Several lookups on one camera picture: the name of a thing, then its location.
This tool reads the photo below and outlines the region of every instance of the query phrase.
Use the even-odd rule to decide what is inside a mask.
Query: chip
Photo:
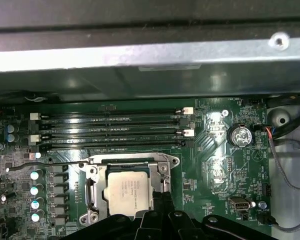
[[[149,185],[150,179],[144,171],[110,173],[104,194],[110,215],[134,216],[138,211],[149,210]]]
[[[22,190],[29,190],[29,183],[23,182],[21,185]]]

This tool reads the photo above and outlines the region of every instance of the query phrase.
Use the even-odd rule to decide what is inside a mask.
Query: ram slot
[[[181,142],[175,141],[146,141],[146,142],[116,142],[111,144],[100,144],[100,143],[76,143],[76,144],[52,144],[50,146],[51,150],[65,150],[65,149],[100,149],[100,148],[126,148],[126,147],[162,147],[162,146],[180,146]]]
[[[175,123],[177,120],[171,118],[170,115],[168,116],[116,116],[116,117],[109,117],[109,116],[101,116],[101,117],[83,117],[83,118],[60,118],[60,119],[47,119],[41,120],[41,124],[43,125],[51,125],[53,127],[61,127],[64,125],[82,125],[82,126],[89,126],[89,125],[127,125],[127,124],[138,124],[138,123]]]
[[[117,142],[147,142],[147,141],[174,141],[177,139],[175,134],[169,135],[129,135],[129,136],[106,136],[106,137],[58,137],[43,140],[42,144],[88,144],[88,143],[117,143]]]
[[[106,134],[125,135],[125,134],[160,134],[173,133],[180,129],[178,124],[144,124],[144,125],[126,125],[126,126],[86,126],[86,127],[53,127],[47,130],[40,130],[42,135],[62,136],[62,135],[87,135],[95,134],[96,136],[104,136]]]
[[[70,112],[62,114],[42,114],[49,119],[65,119],[65,118],[87,118],[87,117],[104,117],[104,116],[125,116],[125,117],[135,117],[135,116],[171,116],[176,114],[176,109],[151,109],[151,110],[114,110],[114,111],[97,111],[97,112]]]

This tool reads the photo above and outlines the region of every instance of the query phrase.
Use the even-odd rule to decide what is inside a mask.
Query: screw hole
[[[276,44],[277,46],[281,47],[284,43],[283,43],[283,41],[282,41],[281,38],[277,38],[277,39],[275,40],[275,44]]]
[[[176,211],[176,212],[174,213],[174,215],[175,215],[176,217],[181,217],[181,216],[182,216],[182,212]]]

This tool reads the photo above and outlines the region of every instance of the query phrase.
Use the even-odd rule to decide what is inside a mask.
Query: green circuit board
[[[175,112],[183,108],[193,108],[193,114],[177,117]],[[59,131],[57,140],[42,141],[49,146],[47,149],[34,151],[34,147],[28,144],[29,135],[32,134],[30,113],[58,116],[56,120],[44,120],[47,126],[57,125]],[[105,116],[117,113],[112,121],[130,121],[129,129],[139,134],[112,139],[112,142],[104,136],[96,139],[93,133],[102,132],[102,126],[87,127],[84,121],[87,116],[92,121],[90,116],[93,113],[106,113]],[[76,122],[67,121],[69,116],[77,116]],[[170,130],[176,119],[178,124],[173,130],[194,129],[194,137],[172,134]],[[171,193],[176,209],[187,212],[200,222],[204,216],[215,214],[271,235],[271,228],[256,220],[259,212],[271,210],[270,195],[265,194],[263,188],[264,184],[270,183],[267,134],[251,130],[251,143],[245,147],[234,146],[227,138],[227,132],[236,124],[251,129],[254,125],[266,123],[267,110],[262,99],[249,101],[238,97],[4,106],[0,109],[0,196],[15,192],[16,197],[6,203],[0,201],[0,218],[15,219],[17,232],[9,239],[39,240],[49,239],[47,236],[66,236],[83,228],[79,217],[87,212],[86,176],[75,165],[69,165],[65,170],[69,188],[64,224],[54,221],[56,215],[51,199],[54,196],[55,170],[47,167],[42,178],[32,180],[30,174],[35,167],[8,173],[7,167],[36,161],[46,164],[73,162],[97,154],[160,152],[181,160],[180,165],[171,170]],[[17,132],[14,136],[17,139],[12,142],[11,139],[7,141],[8,125],[14,126]],[[87,131],[84,139],[71,139],[67,131],[74,127]],[[104,128],[118,131],[116,124]],[[42,184],[44,191],[33,196],[30,188],[37,184]],[[256,203],[244,218],[229,201],[231,197],[242,196]],[[44,199],[45,214],[39,222],[33,222],[31,202],[38,197]],[[263,209],[258,205],[261,201],[266,203]]]

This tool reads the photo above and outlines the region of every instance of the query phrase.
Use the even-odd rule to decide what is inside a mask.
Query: mounting hole
[[[275,40],[275,44],[276,44],[277,46],[281,47],[281,46],[283,45],[282,39],[281,39],[280,37],[277,38],[277,39]]]
[[[289,47],[290,37],[285,32],[276,32],[272,35],[268,44],[273,49],[283,51]]]

